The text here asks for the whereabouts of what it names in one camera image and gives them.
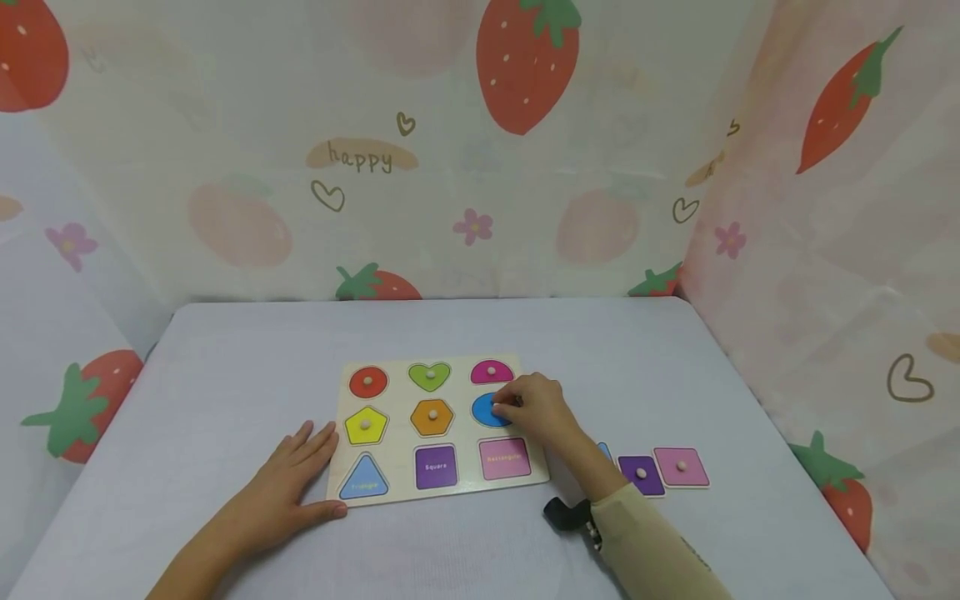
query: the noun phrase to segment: table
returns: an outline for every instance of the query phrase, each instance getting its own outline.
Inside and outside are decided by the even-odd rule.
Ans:
[[[697,448],[708,490],[653,499],[739,600],[890,598],[695,311],[678,299],[191,304],[177,312],[12,593],[142,598],[351,360],[515,352],[613,456]],[[617,598],[550,483],[358,508],[238,571],[229,598]],[[307,495],[320,499],[326,478]]]

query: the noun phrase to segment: purple square piece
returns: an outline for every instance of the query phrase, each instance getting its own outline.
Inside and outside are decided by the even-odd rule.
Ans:
[[[666,494],[657,462],[652,456],[621,456],[617,459],[620,470],[628,481],[633,483],[640,493],[645,496],[662,496]],[[643,469],[646,475],[642,479],[637,475],[638,469]]]
[[[415,455],[418,490],[457,485],[457,455],[452,445],[420,447]]]

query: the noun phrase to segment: child's hand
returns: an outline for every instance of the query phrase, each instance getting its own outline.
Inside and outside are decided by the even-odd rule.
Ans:
[[[280,445],[253,476],[204,528],[209,539],[228,543],[237,558],[287,541],[299,530],[347,515],[347,505],[328,500],[300,505],[303,488],[326,467],[339,436],[329,422],[310,438],[307,421]]]
[[[522,401],[515,404],[515,397]],[[493,413],[516,423],[540,444],[559,452],[585,437],[564,400],[560,382],[542,373],[521,375],[493,395]]]

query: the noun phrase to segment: pink semicircle piece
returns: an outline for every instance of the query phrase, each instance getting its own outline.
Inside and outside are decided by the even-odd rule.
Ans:
[[[498,360],[482,360],[470,372],[472,383],[506,383],[514,380],[514,371]]]

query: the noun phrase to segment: green strawberry leaf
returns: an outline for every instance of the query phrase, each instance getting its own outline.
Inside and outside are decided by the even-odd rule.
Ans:
[[[20,422],[27,427],[48,426],[47,451],[59,458],[74,442],[96,444],[101,431],[92,419],[109,407],[109,400],[103,396],[90,397],[100,386],[99,377],[90,377],[86,381],[80,365],[73,363],[63,375],[63,392],[60,403],[50,413],[30,415]]]
[[[540,36],[543,34],[543,29],[546,27],[546,11],[540,11],[537,13],[537,18],[534,19],[534,37],[540,39]]]
[[[383,283],[377,276],[376,270],[380,266],[370,263],[360,270],[356,276],[350,276],[343,267],[337,267],[337,272],[344,278],[344,282],[337,288],[337,300],[369,300],[376,298],[374,285]]]
[[[274,190],[270,189],[269,185],[251,175],[233,173],[224,177],[220,183],[238,194],[254,198],[268,198],[274,194]]]
[[[650,296],[653,292],[666,292],[670,289],[670,282],[680,274],[680,268],[682,266],[683,262],[678,262],[668,271],[660,274],[655,274],[653,269],[647,269],[646,272],[644,272],[646,279],[643,283],[640,283],[627,292],[627,296]]]
[[[850,100],[850,110],[856,107],[856,104],[860,102],[860,98],[863,96],[876,98],[880,95],[880,84],[883,79],[883,57],[886,55],[887,50],[890,50],[890,46],[897,40],[897,37],[900,36],[902,30],[903,26],[901,25],[894,30],[889,37],[874,44],[874,49],[870,52],[867,59],[864,60],[863,66],[861,66],[860,70],[853,76],[855,90],[853,91],[853,98]]]
[[[611,172],[613,182],[607,188],[607,193],[621,200],[647,200],[647,179],[628,175],[626,173]]]
[[[810,446],[788,445],[819,490],[834,487],[840,492],[845,492],[847,490],[845,480],[863,479],[863,473],[859,469],[824,451],[824,434],[819,430],[814,432]]]
[[[554,48],[564,47],[564,29],[579,29],[583,24],[573,0],[520,0],[520,8],[524,11],[540,8],[534,20],[534,36],[540,39],[543,29],[549,26]]]

